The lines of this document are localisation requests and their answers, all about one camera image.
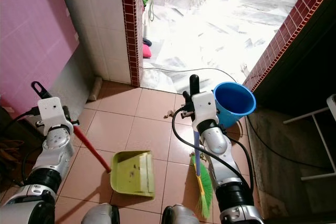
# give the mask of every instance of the dustpan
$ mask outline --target dustpan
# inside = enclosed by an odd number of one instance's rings
[[[118,152],[111,161],[110,184],[121,194],[155,197],[151,151]]]

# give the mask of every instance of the green broom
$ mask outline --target green broom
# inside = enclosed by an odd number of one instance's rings
[[[194,141],[197,147],[199,146],[199,139],[198,132],[194,132]],[[197,206],[200,208],[202,216],[207,219],[210,216],[213,189],[210,175],[205,165],[201,163],[199,152],[199,150],[195,149],[195,153],[191,154],[191,160],[196,170],[198,185],[200,186],[200,196]]]

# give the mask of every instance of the blue bucket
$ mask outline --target blue bucket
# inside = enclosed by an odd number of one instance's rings
[[[217,116],[224,127],[231,127],[242,116],[251,114],[256,108],[254,95],[243,85],[223,82],[214,89]]]

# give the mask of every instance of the white wall tile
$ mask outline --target white wall tile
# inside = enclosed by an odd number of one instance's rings
[[[104,57],[89,55],[91,61],[93,72],[96,76],[100,76],[105,80],[110,80],[109,73],[107,70],[107,65]]]
[[[65,0],[70,11],[72,21],[84,25],[94,26],[90,0]]]
[[[124,31],[98,28],[101,45],[106,59],[128,60]]]
[[[131,83],[128,60],[106,59],[106,64],[111,81]]]
[[[80,41],[91,55],[103,57],[100,38],[97,27],[77,24],[76,29]]]
[[[98,27],[124,31],[121,0],[91,0]]]

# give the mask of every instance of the doorway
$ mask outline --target doorway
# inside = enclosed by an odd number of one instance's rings
[[[296,1],[153,0],[143,16],[143,37],[152,45],[141,86],[182,93],[193,73],[201,91],[243,83]]]

